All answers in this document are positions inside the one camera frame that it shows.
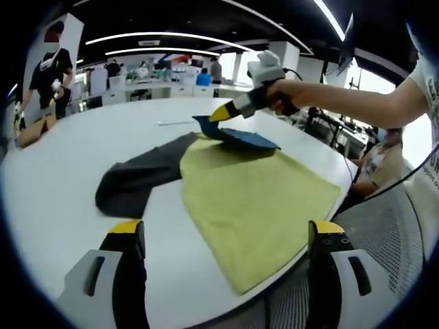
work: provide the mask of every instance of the person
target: person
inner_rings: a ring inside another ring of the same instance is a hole
[[[208,86],[211,84],[211,75],[207,73],[207,69],[204,67],[201,73],[197,76],[197,86]]]
[[[121,63],[120,64],[120,72],[119,72],[119,75],[127,75],[128,74],[128,71],[127,71],[127,69],[126,69],[126,67],[125,67],[125,65],[123,64],[123,63]]]
[[[116,60],[112,60],[104,66],[108,71],[108,77],[116,77],[121,71],[121,67],[117,64]]]
[[[218,58],[212,58],[212,67],[211,67],[211,75],[212,75],[212,83],[213,84],[221,84],[222,82],[222,67],[218,62]]]
[[[387,129],[384,143],[372,147],[361,160],[351,161],[358,166],[359,175],[338,212],[353,207],[379,188],[401,179],[404,167],[403,130]]]
[[[142,63],[140,64],[140,67],[138,67],[136,69],[136,74],[141,79],[143,79],[143,78],[148,76],[149,71],[148,71],[148,68],[146,67],[146,62],[145,61],[142,61]]]
[[[68,86],[73,79],[73,65],[69,51],[60,48],[60,37],[63,31],[64,23],[62,21],[54,23],[47,29],[44,38],[45,54],[34,69],[29,89],[23,98],[21,111],[25,110],[32,93],[37,90],[40,95],[41,110],[47,109],[55,97],[56,118],[65,117],[65,110],[71,95]],[[54,90],[52,87],[56,80],[61,83],[58,90]]]
[[[267,96],[287,95],[297,108],[316,106],[382,128],[403,127],[423,114],[431,121],[433,152],[403,188],[417,212],[427,260],[439,237],[439,34],[437,14],[429,2],[395,2],[403,10],[410,37],[418,50],[415,69],[392,93],[343,89],[298,80],[278,80]],[[282,101],[270,108],[283,109]]]

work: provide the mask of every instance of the blue cloth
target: blue cloth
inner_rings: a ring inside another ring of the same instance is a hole
[[[200,73],[197,76],[197,86],[208,86],[211,84],[211,75],[208,73]]]
[[[240,130],[218,128],[218,122],[210,122],[209,116],[200,115],[193,117],[200,124],[201,131],[204,135],[217,141],[223,141],[224,144],[236,148],[263,148],[263,149],[280,149],[279,146],[254,132],[242,132]]]

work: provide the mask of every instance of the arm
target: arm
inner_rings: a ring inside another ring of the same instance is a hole
[[[358,160],[358,159],[349,159],[349,161],[351,161],[354,165],[356,165],[358,167],[358,169],[361,169],[361,167],[364,164],[363,160]]]
[[[21,106],[21,112],[24,111],[26,105],[29,103],[30,97],[34,91],[32,89],[27,89],[25,96],[23,98],[23,105]]]
[[[73,71],[71,70],[71,68],[68,68],[67,69],[67,76],[62,81],[61,86],[63,88],[67,88],[69,86],[69,84],[70,84],[72,79],[73,79]]]
[[[375,193],[378,188],[379,187],[372,182],[361,182],[353,183],[351,186],[351,191],[368,197],[369,195]]]
[[[268,95],[277,91],[289,95],[298,108],[317,106],[383,128],[403,127],[428,109],[422,90],[412,79],[389,95],[296,80],[275,82]]]

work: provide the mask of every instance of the dark gray cloth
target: dark gray cloth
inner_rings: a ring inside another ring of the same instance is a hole
[[[218,82],[222,80],[222,67],[219,62],[212,63],[211,75],[214,82]]]
[[[190,133],[112,166],[97,188],[96,206],[108,216],[142,218],[152,188],[181,179],[180,160],[196,139]]]

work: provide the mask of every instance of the cardboard box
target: cardboard box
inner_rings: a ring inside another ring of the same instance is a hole
[[[47,116],[35,121],[30,127],[21,131],[19,136],[19,147],[24,148],[35,143],[41,136],[56,124],[56,116]]]

